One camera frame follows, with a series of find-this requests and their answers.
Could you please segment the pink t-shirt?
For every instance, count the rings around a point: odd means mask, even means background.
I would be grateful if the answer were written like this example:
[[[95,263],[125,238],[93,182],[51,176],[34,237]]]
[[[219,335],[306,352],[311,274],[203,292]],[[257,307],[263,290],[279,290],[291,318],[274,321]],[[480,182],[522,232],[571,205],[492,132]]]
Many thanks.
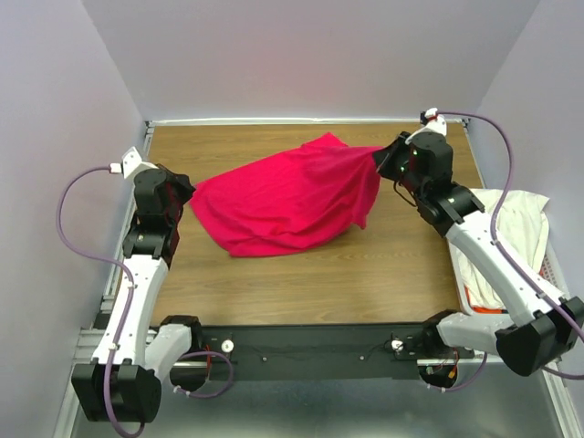
[[[301,253],[366,227],[381,183],[375,151],[326,133],[199,182],[190,206],[232,257]]]

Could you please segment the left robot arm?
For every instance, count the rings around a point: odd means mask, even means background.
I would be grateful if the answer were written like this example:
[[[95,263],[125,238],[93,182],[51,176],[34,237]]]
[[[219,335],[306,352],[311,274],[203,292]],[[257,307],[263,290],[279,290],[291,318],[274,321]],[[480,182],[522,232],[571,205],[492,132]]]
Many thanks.
[[[188,176],[160,164],[109,167],[133,184],[135,210],[122,242],[120,287],[104,334],[90,360],[75,366],[71,383],[92,422],[152,422],[162,384],[174,363],[193,360],[203,346],[195,317],[172,317],[148,340],[151,315],[180,241],[179,222],[194,188]]]

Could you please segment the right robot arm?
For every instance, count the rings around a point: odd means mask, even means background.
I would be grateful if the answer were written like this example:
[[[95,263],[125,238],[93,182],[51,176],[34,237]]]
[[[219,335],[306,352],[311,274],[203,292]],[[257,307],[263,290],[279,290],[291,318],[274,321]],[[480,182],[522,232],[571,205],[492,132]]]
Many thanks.
[[[425,322],[421,349],[433,358],[451,348],[481,350],[529,376],[573,349],[583,302],[566,297],[491,235],[491,214],[452,179],[453,156],[444,135],[430,131],[403,132],[372,154],[378,174],[406,189],[420,217],[466,256],[506,308],[505,316],[445,310]]]

